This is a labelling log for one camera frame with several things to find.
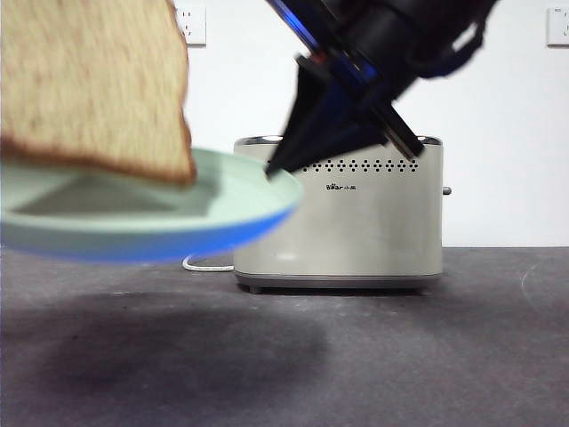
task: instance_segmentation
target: white toaster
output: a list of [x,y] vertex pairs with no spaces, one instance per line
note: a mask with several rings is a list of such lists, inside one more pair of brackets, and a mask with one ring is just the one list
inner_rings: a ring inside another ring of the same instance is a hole
[[[243,139],[235,152],[267,161],[280,140]],[[295,173],[305,189],[298,211],[272,234],[236,250],[239,282],[255,293],[433,284],[442,273],[443,146],[435,138],[421,140],[425,149],[416,160],[393,144],[377,145]]]

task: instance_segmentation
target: dark countertop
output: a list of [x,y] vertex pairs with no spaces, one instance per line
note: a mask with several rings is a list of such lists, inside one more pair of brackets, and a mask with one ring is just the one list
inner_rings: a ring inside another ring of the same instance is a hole
[[569,424],[569,248],[446,249],[423,293],[2,261],[2,427]]

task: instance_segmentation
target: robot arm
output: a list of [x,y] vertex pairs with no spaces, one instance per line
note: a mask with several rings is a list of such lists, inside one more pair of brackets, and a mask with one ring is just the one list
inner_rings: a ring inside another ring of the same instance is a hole
[[405,157],[419,156],[423,146],[392,101],[417,78],[448,76],[468,62],[497,0],[268,2],[310,49],[297,59],[297,98],[272,173],[387,141]]

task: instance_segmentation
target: plate rim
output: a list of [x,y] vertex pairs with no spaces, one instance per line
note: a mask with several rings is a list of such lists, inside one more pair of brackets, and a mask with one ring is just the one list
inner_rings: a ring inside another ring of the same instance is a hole
[[[207,156],[218,156],[224,159],[236,160],[241,162],[256,164],[263,166],[264,163],[259,159],[246,157],[243,155],[235,153],[226,153],[214,149],[204,149],[204,148],[192,148],[192,152],[200,155]],[[156,234],[157,232],[176,232],[176,231],[188,231],[188,230],[213,230],[221,228],[231,228],[238,227],[239,225],[245,225],[252,222],[258,222],[263,219],[270,218],[272,216],[277,216],[283,214],[287,211],[295,209],[303,197],[303,187],[301,182],[295,178],[291,173],[287,171],[279,171],[279,179],[288,180],[289,185],[295,187],[294,198],[290,201],[283,202],[279,207],[267,210],[264,213],[255,214],[240,218],[238,220],[207,220],[206,217],[202,218],[187,218],[179,220],[168,220],[168,222],[160,223],[160,220],[139,220],[136,222],[115,222],[112,227],[109,227],[109,223],[105,222],[88,222],[85,218],[83,219],[61,219],[57,217],[46,217],[37,216],[26,213],[15,213],[11,210],[1,211],[1,222],[3,227],[30,227],[36,230],[52,230],[54,232],[80,232],[84,234],[107,234],[107,235],[117,235],[117,234]],[[122,176],[117,173],[108,173],[109,176]]]

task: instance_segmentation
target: light green plate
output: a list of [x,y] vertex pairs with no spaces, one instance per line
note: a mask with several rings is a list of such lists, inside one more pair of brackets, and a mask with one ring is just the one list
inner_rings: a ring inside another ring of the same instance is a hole
[[102,173],[2,165],[2,240],[15,249],[90,262],[170,261],[232,250],[299,204],[289,173],[268,180],[249,157],[193,149],[189,189]]

